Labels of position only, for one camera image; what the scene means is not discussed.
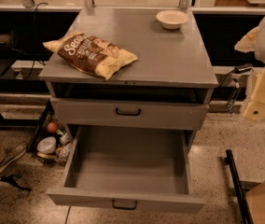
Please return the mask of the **brown and yellow chip bag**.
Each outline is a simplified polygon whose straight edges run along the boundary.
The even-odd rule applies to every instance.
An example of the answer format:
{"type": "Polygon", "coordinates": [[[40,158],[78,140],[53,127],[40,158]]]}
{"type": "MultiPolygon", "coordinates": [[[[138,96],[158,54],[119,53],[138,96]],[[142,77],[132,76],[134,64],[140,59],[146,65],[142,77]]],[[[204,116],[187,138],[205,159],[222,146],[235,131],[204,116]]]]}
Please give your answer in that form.
{"type": "Polygon", "coordinates": [[[105,80],[110,79],[121,67],[137,60],[137,56],[126,49],[80,31],[74,31],[59,40],[44,42],[43,45],[78,71],[105,80]]]}

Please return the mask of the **grey drawer cabinet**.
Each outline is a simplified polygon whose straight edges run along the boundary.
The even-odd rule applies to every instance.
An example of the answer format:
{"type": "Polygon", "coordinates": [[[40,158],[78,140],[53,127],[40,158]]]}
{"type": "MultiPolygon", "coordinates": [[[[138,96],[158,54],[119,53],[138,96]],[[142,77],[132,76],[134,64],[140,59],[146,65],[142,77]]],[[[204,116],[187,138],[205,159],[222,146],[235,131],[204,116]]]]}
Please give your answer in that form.
{"type": "MultiPolygon", "coordinates": [[[[208,105],[217,79],[195,19],[166,30],[157,13],[144,8],[82,9],[71,33],[97,36],[135,54],[137,60],[105,80],[78,71],[54,54],[39,75],[51,98],[208,105]]],[[[62,125],[69,134],[79,126],[103,126],[62,125]]],[[[199,130],[173,131],[183,132],[191,145],[199,130]]]]}

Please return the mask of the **open grey middle drawer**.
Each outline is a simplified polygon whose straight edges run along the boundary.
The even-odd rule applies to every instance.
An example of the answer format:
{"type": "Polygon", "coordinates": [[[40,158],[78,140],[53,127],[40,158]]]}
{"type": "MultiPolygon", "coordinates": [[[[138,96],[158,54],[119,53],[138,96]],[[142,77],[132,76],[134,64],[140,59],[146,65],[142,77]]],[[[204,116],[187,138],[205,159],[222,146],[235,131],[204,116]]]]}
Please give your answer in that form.
{"type": "Polygon", "coordinates": [[[81,126],[63,184],[48,191],[58,205],[197,213],[183,132],[81,126]]]}

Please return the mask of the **closed grey upper drawer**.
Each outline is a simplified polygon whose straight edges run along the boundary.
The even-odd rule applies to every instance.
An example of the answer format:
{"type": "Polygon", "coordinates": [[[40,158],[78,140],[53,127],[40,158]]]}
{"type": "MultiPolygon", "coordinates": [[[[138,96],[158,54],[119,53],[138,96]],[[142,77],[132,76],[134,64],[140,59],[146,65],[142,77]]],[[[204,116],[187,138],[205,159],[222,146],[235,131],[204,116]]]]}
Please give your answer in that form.
{"type": "Polygon", "coordinates": [[[200,130],[208,105],[51,98],[63,124],[200,130]]]}

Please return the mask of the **black power adapter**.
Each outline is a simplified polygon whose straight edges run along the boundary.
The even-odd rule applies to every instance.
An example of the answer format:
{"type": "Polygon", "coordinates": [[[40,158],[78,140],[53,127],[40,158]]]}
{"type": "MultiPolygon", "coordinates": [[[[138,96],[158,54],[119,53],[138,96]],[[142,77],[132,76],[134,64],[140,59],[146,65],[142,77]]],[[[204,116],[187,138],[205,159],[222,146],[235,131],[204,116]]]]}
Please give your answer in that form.
{"type": "Polygon", "coordinates": [[[234,72],[236,74],[241,74],[250,71],[253,68],[253,65],[251,63],[246,63],[242,65],[238,65],[234,67],[234,72]]]}

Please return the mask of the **white ceramic bowl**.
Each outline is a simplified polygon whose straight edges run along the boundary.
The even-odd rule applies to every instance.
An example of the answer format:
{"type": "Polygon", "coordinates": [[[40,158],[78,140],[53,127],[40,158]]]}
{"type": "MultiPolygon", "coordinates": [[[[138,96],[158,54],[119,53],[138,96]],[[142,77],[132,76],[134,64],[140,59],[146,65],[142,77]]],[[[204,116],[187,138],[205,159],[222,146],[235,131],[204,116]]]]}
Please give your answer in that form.
{"type": "Polygon", "coordinates": [[[188,21],[188,14],[179,10],[163,10],[156,15],[156,19],[163,28],[175,30],[188,21]]]}

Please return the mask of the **black metal stand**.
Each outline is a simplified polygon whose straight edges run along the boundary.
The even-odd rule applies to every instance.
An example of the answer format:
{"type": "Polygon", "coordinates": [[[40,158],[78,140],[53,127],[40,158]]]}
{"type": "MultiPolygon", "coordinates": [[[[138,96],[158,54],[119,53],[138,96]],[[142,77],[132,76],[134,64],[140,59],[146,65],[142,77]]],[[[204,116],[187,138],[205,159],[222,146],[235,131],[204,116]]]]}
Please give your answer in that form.
{"type": "Polygon", "coordinates": [[[241,181],[239,179],[239,175],[238,175],[236,164],[233,158],[233,154],[230,149],[226,150],[226,157],[224,161],[230,167],[230,175],[232,178],[234,190],[235,190],[237,201],[239,204],[243,224],[253,224],[253,220],[249,212],[249,208],[248,208],[247,201],[244,195],[241,181]]]}

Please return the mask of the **red apple in bin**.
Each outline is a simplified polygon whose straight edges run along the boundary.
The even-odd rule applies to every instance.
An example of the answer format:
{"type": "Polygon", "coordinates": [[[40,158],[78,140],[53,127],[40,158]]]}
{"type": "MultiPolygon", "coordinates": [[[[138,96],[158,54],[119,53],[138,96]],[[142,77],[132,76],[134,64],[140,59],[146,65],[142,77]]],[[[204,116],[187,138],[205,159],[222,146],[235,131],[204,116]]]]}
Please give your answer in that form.
{"type": "Polygon", "coordinates": [[[56,133],[59,130],[59,126],[56,122],[50,122],[47,126],[47,131],[49,133],[56,133]]]}

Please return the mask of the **black bin of small items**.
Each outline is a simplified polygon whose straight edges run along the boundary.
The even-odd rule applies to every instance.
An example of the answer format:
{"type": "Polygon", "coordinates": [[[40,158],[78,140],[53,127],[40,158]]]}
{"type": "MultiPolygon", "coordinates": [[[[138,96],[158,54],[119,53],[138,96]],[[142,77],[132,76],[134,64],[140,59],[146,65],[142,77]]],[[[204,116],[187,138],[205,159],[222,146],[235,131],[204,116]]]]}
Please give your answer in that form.
{"type": "Polygon", "coordinates": [[[27,151],[46,164],[65,165],[72,143],[58,122],[50,102],[47,102],[34,128],[27,151]]]}

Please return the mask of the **white bowl in bin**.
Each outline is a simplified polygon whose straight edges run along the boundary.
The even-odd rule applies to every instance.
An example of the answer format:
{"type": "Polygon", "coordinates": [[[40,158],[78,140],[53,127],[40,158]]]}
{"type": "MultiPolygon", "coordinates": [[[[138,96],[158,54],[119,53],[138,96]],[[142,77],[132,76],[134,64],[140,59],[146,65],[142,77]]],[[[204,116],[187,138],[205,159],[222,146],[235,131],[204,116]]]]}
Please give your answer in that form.
{"type": "Polygon", "coordinates": [[[43,154],[51,154],[56,149],[56,139],[53,136],[44,138],[38,143],[36,149],[43,154]]]}

